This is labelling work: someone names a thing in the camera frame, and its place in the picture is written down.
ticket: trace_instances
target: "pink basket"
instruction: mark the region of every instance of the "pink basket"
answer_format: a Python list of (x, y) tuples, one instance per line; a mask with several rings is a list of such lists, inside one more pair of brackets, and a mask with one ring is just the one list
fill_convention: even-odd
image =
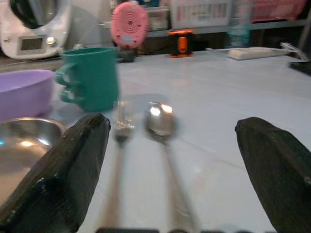
[(296, 20), (307, 0), (255, 0), (252, 22)]

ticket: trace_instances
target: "spoon handle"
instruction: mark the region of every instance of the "spoon handle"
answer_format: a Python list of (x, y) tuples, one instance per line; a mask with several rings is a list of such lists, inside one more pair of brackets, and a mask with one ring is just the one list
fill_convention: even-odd
[(188, 230), (190, 233), (199, 233), (200, 228), (197, 218), (187, 192), (180, 181), (179, 177), (181, 176), (171, 155), (170, 148), (166, 143), (163, 143), (163, 148), (167, 170), (170, 175), (170, 190), (174, 202), (174, 212), (176, 213), (174, 216), (177, 224), (176, 227), (186, 228), (185, 230)]

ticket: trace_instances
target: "green mug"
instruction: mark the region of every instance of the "green mug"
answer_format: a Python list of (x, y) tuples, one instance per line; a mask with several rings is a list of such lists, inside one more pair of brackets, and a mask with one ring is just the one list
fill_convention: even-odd
[(55, 72), (56, 82), (66, 86), (61, 100), (87, 112), (111, 110), (119, 97), (116, 52), (102, 47), (63, 53), (65, 65)]

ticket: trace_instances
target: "purple bowl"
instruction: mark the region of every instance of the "purple bowl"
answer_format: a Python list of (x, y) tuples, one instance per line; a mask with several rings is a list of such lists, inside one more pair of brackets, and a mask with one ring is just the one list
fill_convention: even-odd
[(54, 72), (24, 70), (0, 74), (0, 121), (37, 117), (50, 108)]

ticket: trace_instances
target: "metal spoon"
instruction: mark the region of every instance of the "metal spoon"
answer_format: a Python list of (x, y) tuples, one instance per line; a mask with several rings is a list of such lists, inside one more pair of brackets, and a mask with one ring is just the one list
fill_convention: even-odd
[(150, 109), (145, 121), (145, 129), (151, 138), (161, 143), (164, 147), (168, 171), (170, 172), (172, 181), (173, 200), (178, 212), (178, 216), (176, 216), (177, 227), (187, 228), (186, 230), (191, 233), (198, 233), (200, 229), (197, 224), (197, 218), (191, 207), (190, 199), (179, 180), (180, 175), (170, 155), (167, 144), (168, 140), (172, 138), (176, 131), (176, 121), (172, 107), (163, 103), (150, 102)]

